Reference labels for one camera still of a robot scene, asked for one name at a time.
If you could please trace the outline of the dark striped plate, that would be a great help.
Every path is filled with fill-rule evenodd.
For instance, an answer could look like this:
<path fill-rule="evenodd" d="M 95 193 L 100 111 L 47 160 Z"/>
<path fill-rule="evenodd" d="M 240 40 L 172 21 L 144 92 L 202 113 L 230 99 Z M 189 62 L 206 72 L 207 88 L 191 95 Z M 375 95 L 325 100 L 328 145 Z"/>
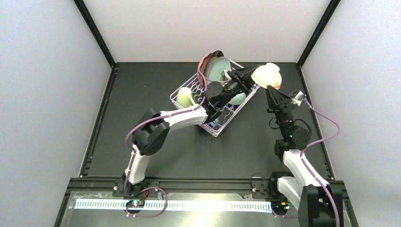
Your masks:
<path fill-rule="evenodd" d="M 212 52 L 212 57 L 210 58 L 210 60 L 211 60 L 213 57 L 224 57 L 224 54 L 223 54 L 222 51 L 217 50 L 217 51 Z"/>

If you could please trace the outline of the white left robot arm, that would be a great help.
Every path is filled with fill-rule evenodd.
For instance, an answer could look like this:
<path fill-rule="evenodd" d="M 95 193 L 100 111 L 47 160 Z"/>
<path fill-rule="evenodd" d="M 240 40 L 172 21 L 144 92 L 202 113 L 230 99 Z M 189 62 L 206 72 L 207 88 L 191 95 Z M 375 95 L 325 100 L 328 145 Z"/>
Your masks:
<path fill-rule="evenodd" d="M 192 125 L 208 124 L 221 115 L 236 95 L 249 94 L 255 84 L 252 74 L 256 69 L 253 66 L 229 71 L 231 79 L 225 85 L 218 81 L 206 84 L 201 102 L 190 107 L 161 112 L 150 108 L 125 139 L 126 145 L 132 149 L 125 170 L 126 181 L 136 185 L 144 180 L 150 157 L 162 148 L 169 133 Z"/>

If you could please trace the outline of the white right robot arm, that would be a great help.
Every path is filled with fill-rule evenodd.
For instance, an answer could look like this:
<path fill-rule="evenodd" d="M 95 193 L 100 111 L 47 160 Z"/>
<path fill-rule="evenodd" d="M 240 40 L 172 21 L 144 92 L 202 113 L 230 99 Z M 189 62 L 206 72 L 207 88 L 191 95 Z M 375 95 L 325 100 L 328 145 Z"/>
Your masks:
<path fill-rule="evenodd" d="M 289 169 L 288 173 L 273 175 L 270 186 L 274 195 L 284 195 L 293 205 L 301 227 L 342 227 L 342 191 L 325 180 L 308 161 L 305 151 L 315 145 L 310 141 L 312 128 L 292 113 L 302 103 L 312 106 L 301 91 L 287 96 L 267 86 L 266 96 L 267 112 L 274 114 L 273 120 L 282 136 L 275 142 L 274 152 Z"/>

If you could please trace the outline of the green celadon bowl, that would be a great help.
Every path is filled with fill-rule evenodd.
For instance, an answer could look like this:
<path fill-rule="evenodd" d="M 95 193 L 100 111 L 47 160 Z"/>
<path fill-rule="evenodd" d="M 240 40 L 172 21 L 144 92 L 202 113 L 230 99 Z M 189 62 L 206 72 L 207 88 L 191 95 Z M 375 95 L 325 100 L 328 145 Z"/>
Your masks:
<path fill-rule="evenodd" d="M 241 105 L 246 99 L 246 94 L 245 93 L 240 93 L 235 95 L 229 102 L 228 104 L 230 105 Z"/>

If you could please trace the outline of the green flower plate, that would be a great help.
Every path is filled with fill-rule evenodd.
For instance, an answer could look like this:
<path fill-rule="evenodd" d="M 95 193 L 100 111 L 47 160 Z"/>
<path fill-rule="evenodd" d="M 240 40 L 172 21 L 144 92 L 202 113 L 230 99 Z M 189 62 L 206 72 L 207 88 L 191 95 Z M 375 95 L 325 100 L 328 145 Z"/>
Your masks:
<path fill-rule="evenodd" d="M 212 57 L 206 64 L 204 76 L 211 81 L 225 82 L 229 80 L 226 72 L 231 70 L 231 63 L 226 57 Z"/>

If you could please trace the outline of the cream mug green handle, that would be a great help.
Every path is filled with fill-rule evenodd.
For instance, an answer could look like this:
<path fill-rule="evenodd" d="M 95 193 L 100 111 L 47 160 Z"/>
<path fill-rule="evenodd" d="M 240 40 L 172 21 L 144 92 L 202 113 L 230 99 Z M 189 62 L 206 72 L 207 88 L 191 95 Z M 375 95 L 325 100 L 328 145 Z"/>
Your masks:
<path fill-rule="evenodd" d="M 180 108 L 188 108 L 196 104 L 192 96 L 192 91 L 188 87 L 182 87 L 178 90 L 176 101 Z"/>

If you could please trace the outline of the orange floral bowl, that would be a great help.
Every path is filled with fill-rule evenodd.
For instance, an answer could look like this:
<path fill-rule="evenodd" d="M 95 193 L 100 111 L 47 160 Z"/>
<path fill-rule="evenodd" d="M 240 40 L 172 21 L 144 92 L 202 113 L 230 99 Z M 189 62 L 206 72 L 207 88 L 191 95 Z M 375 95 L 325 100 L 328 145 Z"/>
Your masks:
<path fill-rule="evenodd" d="M 270 62 L 259 66 L 252 73 L 251 78 L 256 84 L 265 89 L 267 86 L 272 86 L 276 90 L 279 90 L 282 83 L 279 66 Z"/>

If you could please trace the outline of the white mug blue handle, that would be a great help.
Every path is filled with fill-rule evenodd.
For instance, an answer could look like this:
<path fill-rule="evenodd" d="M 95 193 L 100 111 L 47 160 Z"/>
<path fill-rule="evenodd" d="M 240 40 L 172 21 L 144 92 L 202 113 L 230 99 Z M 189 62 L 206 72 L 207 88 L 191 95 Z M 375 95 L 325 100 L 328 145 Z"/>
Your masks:
<path fill-rule="evenodd" d="M 218 126 L 218 122 L 210 122 L 208 124 L 211 128 L 217 127 Z"/>

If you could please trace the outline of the white wire dish rack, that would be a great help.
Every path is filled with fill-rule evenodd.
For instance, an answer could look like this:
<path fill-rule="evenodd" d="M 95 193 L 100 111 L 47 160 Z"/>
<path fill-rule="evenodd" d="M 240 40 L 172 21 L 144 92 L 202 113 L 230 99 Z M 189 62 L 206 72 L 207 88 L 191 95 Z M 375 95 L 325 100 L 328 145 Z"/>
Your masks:
<path fill-rule="evenodd" d="M 244 68 L 242 65 L 230 59 L 229 61 L 231 63 L 231 70 Z M 176 101 L 178 90 L 182 87 L 190 88 L 196 105 L 201 105 L 208 116 L 200 126 L 211 136 L 217 137 L 236 117 L 246 103 L 255 95 L 260 86 L 255 83 L 251 88 L 250 93 L 246 94 L 246 99 L 241 105 L 230 105 L 228 102 L 237 94 L 231 93 L 227 90 L 227 82 L 231 79 L 227 75 L 227 72 L 226 75 L 229 77 L 229 80 L 225 82 L 211 81 L 203 74 L 201 75 L 204 80 L 203 86 L 200 84 L 197 74 L 194 74 L 170 95 L 170 100 L 178 110 L 184 109 L 180 108 Z M 211 128 L 208 125 L 210 122 L 218 122 L 218 126 Z"/>

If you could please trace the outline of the pink polka dot plate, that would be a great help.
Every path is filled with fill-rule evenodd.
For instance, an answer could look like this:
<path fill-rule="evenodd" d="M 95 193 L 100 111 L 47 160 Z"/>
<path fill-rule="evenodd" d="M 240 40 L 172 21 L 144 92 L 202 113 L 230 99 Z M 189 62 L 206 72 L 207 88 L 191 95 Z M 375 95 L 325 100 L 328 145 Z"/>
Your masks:
<path fill-rule="evenodd" d="M 208 53 L 207 55 L 205 55 L 205 56 L 201 59 L 201 61 L 200 61 L 199 64 L 198 64 L 198 67 L 197 67 L 197 77 L 198 77 L 198 80 L 199 80 L 199 82 L 200 82 L 200 84 L 201 84 L 202 86 L 203 86 L 203 84 L 204 84 L 204 80 L 203 80 L 203 77 L 202 77 L 201 74 L 204 74 L 206 65 L 207 65 L 207 63 L 208 63 L 208 61 L 210 60 L 211 57 L 212 57 L 212 53 Z"/>

